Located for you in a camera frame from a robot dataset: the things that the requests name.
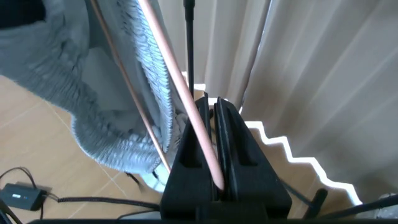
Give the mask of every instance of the gray fabric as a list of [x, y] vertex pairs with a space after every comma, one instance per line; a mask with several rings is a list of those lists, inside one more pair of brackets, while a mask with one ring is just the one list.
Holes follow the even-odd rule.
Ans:
[[[160, 158], [127, 97], [91, 6], [44, 3], [45, 22], [0, 31], [0, 74], [69, 111], [77, 143], [100, 164], [152, 172]], [[151, 3], [161, 18], [157, 2]], [[104, 0], [99, 6], [152, 129], [164, 151], [171, 150], [167, 157], [172, 160], [185, 115], [145, 17], [136, 0]], [[181, 116], [184, 122], [177, 124]]]

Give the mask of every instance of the thin brown rod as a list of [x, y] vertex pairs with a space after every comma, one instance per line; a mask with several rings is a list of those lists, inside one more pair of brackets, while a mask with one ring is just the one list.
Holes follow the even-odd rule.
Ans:
[[155, 136], [155, 133], [152, 130], [152, 127], [150, 126], [149, 120], [148, 120], [148, 118], [147, 118], [147, 116], [146, 116], [146, 114], [144, 112], [144, 109], [142, 108], [142, 106], [141, 106], [141, 104], [140, 104], [140, 102], [138, 100], [136, 92], [134, 91], [134, 89], [133, 89], [133, 87], [131, 85], [130, 79], [129, 79], [129, 77], [127, 75], [127, 72], [126, 72], [126, 69], [124, 68], [124, 65], [122, 63], [122, 60], [120, 59], [119, 53], [116, 50], [116, 47], [115, 47], [115, 45], [113, 43], [113, 40], [112, 40], [112, 37], [109, 34], [108, 26], [105, 23], [104, 17], [103, 17], [103, 15], [102, 15], [99, 7], [98, 7], [97, 1], [96, 0], [91, 0], [91, 4], [93, 5], [93, 9], [95, 11], [95, 14], [96, 14], [98, 20], [99, 20], [99, 24], [101, 25], [101, 28], [102, 28], [102, 30], [105, 33], [105, 37], [106, 37], [106, 40], [108, 41], [108, 44], [109, 44], [109, 46], [111, 48], [112, 54], [114, 55], [117, 63], [119, 64], [120, 71], [121, 71], [121, 73], [123, 75], [123, 78], [124, 78], [124, 81], [126, 82], [127, 87], [129, 88], [131, 97], [132, 97], [132, 99], [134, 100], [134, 102], [135, 102], [135, 104], [137, 106], [138, 112], [140, 113], [142, 120], [144, 121], [145, 127], [148, 130], [150, 138], [154, 142], [154, 145], [155, 145], [155, 148], [157, 150], [157, 153], [159, 154], [160, 159], [162, 160], [164, 166], [166, 167], [167, 172], [170, 173], [170, 166], [167, 163], [167, 160], [166, 160], [166, 157], [164, 155], [164, 152], [163, 152], [159, 142], [156, 139], [156, 136]]

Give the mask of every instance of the beige curtain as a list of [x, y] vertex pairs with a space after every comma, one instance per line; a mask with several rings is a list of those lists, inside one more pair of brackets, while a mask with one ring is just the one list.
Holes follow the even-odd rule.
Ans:
[[[183, 2], [159, 1], [185, 70]], [[364, 201], [398, 192], [398, 1], [196, 4], [195, 83]]]

